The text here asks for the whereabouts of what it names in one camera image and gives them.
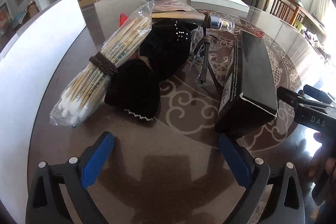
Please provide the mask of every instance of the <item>glossy tabletop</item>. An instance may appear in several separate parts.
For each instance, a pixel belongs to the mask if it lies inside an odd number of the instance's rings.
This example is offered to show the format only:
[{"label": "glossy tabletop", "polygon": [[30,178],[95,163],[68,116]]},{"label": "glossy tabletop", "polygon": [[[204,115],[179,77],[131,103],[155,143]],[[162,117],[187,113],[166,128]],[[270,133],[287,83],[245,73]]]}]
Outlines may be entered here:
[{"label": "glossy tabletop", "polygon": [[[49,124],[49,113],[67,84],[91,55],[118,28],[119,14],[130,13],[146,0],[102,0],[84,10],[88,27],[76,39],[53,75],[36,116],[28,161],[28,183],[40,161],[50,165],[79,156],[103,131],[116,137],[115,148],[96,183],[88,191],[109,223],[223,223],[244,193],[217,148],[213,125],[221,96],[213,85],[196,90],[189,59],[173,77],[161,83],[161,105],[152,122],[139,122],[126,112],[102,104],[76,128]],[[190,3],[234,20],[234,34],[209,30],[216,37],[209,60],[223,82],[228,54],[240,30],[264,39],[276,87],[298,90],[313,85],[333,93],[330,69],[292,26],[251,7],[248,15],[215,5]],[[299,175],[306,218],[316,206],[307,172],[319,144],[313,130],[293,122],[293,109],[280,103],[278,118],[239,140],[254,157],[278,166],[290,161]],[[75,223],[80,223],[63,194]],[[250,223],[265,206],[267,189]]]}]

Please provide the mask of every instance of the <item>blue gripper pad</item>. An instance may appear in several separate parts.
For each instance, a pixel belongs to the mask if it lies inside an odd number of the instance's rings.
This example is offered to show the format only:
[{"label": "blue gripper pad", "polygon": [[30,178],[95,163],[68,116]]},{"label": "blue gripper pad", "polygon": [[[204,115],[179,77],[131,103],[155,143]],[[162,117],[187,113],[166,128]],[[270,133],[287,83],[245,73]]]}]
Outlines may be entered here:
[{"label": "blue gripper pad", "polygon": [[86,190],[93,185],[114,147],[114,136],[108,133],[82,169],[81,185]]},{"label": "blue gripper pad", "polygon": [[219,149],[235,176],[237,183],[246,189],[250,188],[252,183],[251,169],[248,167],[239,152],[235,149],[230,139],[225,134],[221,134],[218,139],[218,144]]}]

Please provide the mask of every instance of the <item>metal screw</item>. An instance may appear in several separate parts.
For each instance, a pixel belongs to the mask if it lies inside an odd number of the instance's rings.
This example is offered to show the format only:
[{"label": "metal screw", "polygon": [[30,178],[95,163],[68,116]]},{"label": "metal screw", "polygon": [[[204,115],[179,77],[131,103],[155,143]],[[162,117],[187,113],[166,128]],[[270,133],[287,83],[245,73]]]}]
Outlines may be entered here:
[{"label": "metal screw", "polygon": [[293,168],[294,168],[294,164],[291,163],[291,162],[286,163],[286,166],[287,166],[289,169],[293,169]]},{"label": "metal screw", "polygon": [[75,164],[77,161],[78,161],[78,158],[77,158],[77,157],[72,157],[72,158],[70,158],[70,160],[69,160],[69,162],[70,162],[71,164]]},{"label": "metal screw", "polygon": [[256,164],[260,164],[260,165],[264,163],[264,160],[262,158],[255,158],[254,161]]},{"label": "metal screw", "polygon": [[45,165],[46,165],[45,161],[41,161],[39,163],[39,168],[43,168],[43,167],[45,167]]}]

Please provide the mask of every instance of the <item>cotton swab bundle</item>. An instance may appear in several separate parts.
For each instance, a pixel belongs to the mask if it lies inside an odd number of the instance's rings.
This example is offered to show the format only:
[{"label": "cotton swab bundle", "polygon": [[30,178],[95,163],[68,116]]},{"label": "cotton swab bundle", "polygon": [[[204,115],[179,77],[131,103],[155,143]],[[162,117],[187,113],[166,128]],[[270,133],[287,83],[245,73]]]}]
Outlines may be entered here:
[{"label": "cotton swab bundle", "polygon": [[[151,8],[147,3],[133,12],[100,52],[116,67],[121,66],[145,39],[151,24]],[[63,91],[50,113],[50,122],[76,126],[84,121],[100,104],[109,80],[107,74],[90,62]]]}]

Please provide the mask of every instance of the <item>black box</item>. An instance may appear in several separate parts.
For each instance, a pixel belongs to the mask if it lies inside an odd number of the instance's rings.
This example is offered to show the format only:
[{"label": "black box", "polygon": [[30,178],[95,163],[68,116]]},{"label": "black box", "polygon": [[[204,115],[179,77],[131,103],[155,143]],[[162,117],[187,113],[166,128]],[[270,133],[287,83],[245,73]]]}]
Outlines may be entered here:
[{"label": "black box", "polygon": [[277,95],[265,43],[242,31],[228,58],[215,130],[241,138],[275,119],[277,111]]}]

